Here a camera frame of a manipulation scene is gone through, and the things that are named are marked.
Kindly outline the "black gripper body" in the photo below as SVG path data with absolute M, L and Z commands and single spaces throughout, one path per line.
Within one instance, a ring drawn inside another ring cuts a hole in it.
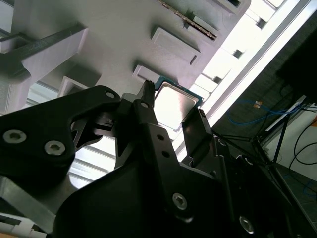
M 218 182 L 182 166 L 192 222 L 169 214 L 150 170 L 133 162 L 72 194 L 60 207 L 54 238 L 230 238 L 234 228 Z

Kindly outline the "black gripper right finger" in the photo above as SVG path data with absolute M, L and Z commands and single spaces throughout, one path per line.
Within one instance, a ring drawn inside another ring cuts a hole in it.
M 201 230 L 215 238 L 298 238 L 301 214 L 293 197 L 260 164 L 233 158 L 213 135 L 204 112 L 193 109 L 183 124 L 188 165 L 208 175 L 195 201 L 203 210 Z

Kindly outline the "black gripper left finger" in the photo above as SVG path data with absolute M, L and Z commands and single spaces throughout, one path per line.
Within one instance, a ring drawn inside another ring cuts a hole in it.
M 158 202 L 176 218 L 192 218 L 175 152 L 154 113 L 155 86 L 145 81 L 131 101 L 105 86 L 57 98 L 0 118 L 0 173 L 37 201 L 61 193 L 75 153 L 102 136 L 115 138 L 117 168 L 150 166 Z

